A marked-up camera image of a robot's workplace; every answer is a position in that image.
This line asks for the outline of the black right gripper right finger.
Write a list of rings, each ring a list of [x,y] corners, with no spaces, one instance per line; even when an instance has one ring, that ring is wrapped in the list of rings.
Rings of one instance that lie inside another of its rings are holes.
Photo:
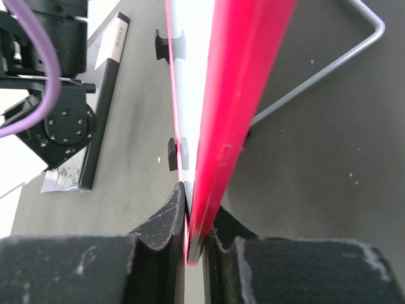
[[[355,239],[260,237],[218,210],[203,255],[206,303],[403,303],[381,252]]]

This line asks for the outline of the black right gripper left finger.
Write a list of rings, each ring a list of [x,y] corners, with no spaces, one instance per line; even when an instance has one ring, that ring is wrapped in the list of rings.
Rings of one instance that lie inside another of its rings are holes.
[[[2,303],[183,303],[185,189],[128,234],[1,240]]]

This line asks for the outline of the pink framed whiteboard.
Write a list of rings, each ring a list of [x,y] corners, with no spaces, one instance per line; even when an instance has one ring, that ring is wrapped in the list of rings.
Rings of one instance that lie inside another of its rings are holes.
[[[196,265],[297,3],[167,1],[184,258]]]

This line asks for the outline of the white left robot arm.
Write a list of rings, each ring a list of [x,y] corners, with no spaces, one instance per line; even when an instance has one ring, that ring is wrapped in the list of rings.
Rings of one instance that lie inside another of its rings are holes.
[[[1,136],[17,136],[52,170],[83,150],[97,129],[86,97],[87,1],[5,1],[1,87],[27,91],[3,113]]]

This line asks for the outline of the black notebook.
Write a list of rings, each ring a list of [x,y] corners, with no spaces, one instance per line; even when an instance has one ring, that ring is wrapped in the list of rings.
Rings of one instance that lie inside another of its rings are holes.
[[[88,43],[87,71],[79,79],[96,85],[96,92],[86,98],[97,118],[96,134],[86,148],[46,172],[42,193],[80,193],[92,189],[129,23],[129,17],[118,12],[98,37]]]

